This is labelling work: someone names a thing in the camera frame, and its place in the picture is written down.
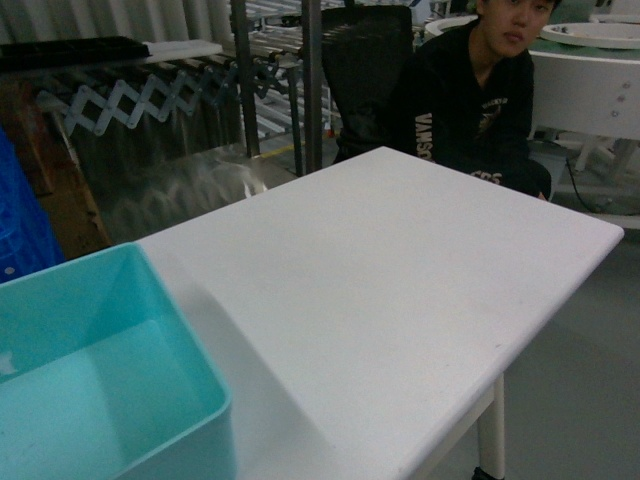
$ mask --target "plastic container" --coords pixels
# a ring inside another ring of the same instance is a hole
[[[0,128],[0,283],[64,262],[49,217]]]
[[[0,285],[0,478],[235,477],[230,393],[123,244]]]

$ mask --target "metal pole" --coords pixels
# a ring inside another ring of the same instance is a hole
[[[289,106],[291,107],[291,135],[293,136],[293,152],[296,165],[296,175],[304,175],[302,165],[302,140],[300,138],[300,114],[298,113],[298,75],[297,66],[287,68],[287,82],[289,84]]]
[[[258,140],[258,120],[256,118],[256,100],[253,94],[253,61],[249,46],[249,27],[245,0],[231,0],[231,20],[236,46],[236,63],[238,64],[238,83],[240,84],[240,101],[244,117],[244,135],[247,143],[247,155],[260,155]]]
[[[322,168],[321,15],[320,0],[302,0],[304,135],[307,173]]]

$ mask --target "white curtain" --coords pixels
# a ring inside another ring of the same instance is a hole
[[[0,0],[0,43],[231,38],[227,0]]]

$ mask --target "cardboard box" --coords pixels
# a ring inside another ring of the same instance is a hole
[[[0,83],[0,123],[35,194],[53,192],[54,164],[64,146],[50,131],[29,82]]]
[[[112,245],[89,185],[71,162],[56,169],[56,189],[38,196],[67,260]]]

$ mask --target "black sweatshirt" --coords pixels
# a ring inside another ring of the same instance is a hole
[[[528,51],[501,60],[482,90],[469,58],[477,21],[433,38],[405,64],[383,123],[390,146],[530,195],[533,105]]]

